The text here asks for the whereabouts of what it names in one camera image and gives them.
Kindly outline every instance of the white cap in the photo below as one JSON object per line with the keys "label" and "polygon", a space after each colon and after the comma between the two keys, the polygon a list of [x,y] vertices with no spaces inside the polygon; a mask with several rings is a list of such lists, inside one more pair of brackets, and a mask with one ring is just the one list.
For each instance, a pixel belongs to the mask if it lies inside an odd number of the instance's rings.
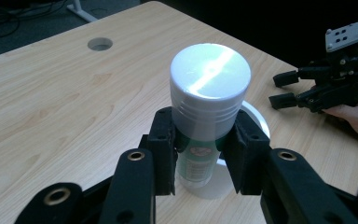
{"label": "white cap", "polygon": [[182,49],[171,64],[172,119],[199,141],[231,130],[251,80],[251,69],[235,50],[218,44]]}

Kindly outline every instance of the table surface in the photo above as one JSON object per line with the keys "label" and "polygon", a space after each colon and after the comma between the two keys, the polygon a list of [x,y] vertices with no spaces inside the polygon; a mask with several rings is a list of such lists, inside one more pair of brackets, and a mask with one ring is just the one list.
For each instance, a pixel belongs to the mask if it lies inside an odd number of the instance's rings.
{"label": "table surface", "polygon": [[[112,40],[112,48],[89,49],[97,37]],[[310,80],[276,88],[272,77],[292,65],[148,2],[0,55],[0,223],[13,223],[49,185],[88,189],[111,176],[121,153],[149,132],[155,112],[171,105],[172,58],[199,43],[246,58],[252,81],[245,100],[266,119],[273,148],[299,152],[325,182],[356,194],[358,135],[326,115],[269,103],[270,95],[306,91]],[[265,222],[259,196],[233,191],[203,200],[175,186],[175,196],[157,197],[157,223]]]}

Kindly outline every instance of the wire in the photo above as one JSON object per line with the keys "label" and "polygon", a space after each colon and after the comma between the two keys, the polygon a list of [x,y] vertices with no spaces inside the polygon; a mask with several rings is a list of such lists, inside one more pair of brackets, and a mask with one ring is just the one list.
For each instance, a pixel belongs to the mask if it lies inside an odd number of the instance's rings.
{"label": "wire", "polygon": [[[46,17],[47,15],[53,14],[53,13],[61,10],[68,0],[59,0],[59,1],[62,2],[61,5],[54,10],[53,10],[53,8],[58,3],[58,1],[51,2],[47,5],[43,5],[40,7],[33,7],[33,8],[29,8],[29,9],[23,8],[17,12],[9,11],[5,8],[0,7],[0,25],[7,24],[10,22],[15,23],[14,28],[12,28],[9,32],[7,32],[5,34],[1,34],[0,38],[8,36],[8,35],[12,35],[13,33],[15,33],[20,28],[21,21],[28,21],[28,20],[38,19],[41,17]],[[41,10],[41,9],[45,9],[45,10],[42,12],[35,13],[33,15],[26,15],[26,14],[33,13],[33,12]]]}

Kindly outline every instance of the plastic container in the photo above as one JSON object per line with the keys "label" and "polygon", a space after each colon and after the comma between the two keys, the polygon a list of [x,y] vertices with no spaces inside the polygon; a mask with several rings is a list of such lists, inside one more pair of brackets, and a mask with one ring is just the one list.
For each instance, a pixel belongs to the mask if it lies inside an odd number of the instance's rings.
{"label": "plastic container", "polygon": [[[241,110],[247,113],[269,138],[269,126],[260,112],[246,101],[242,102]],[[217,163],[213,168],[211,180],[205,186],[196,189],[186,189],[202,199],[213,200],[226,197],[231,191],[234,191],[234,184],[232,183],[226,161],[222,158],[217,160]]]}
{"label": "plastic container", "polygon": [[231,130],[251,69],[235,50],[218,44],[182,49],[171,64],[172,120],[179,152],[177,171],[187,188],[210,180],[219,158],[217,150]]}

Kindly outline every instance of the white cylinder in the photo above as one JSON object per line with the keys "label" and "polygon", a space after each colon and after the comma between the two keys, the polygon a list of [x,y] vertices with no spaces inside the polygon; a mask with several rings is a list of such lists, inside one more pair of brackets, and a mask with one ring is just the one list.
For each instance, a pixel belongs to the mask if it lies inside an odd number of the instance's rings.
{"label": "white cylinder", "polygon": [[178,131],[181,183],[208,183],[244,100],[251,69],[235,50],[218,44],[182,49],[171,64],[172,120]]}

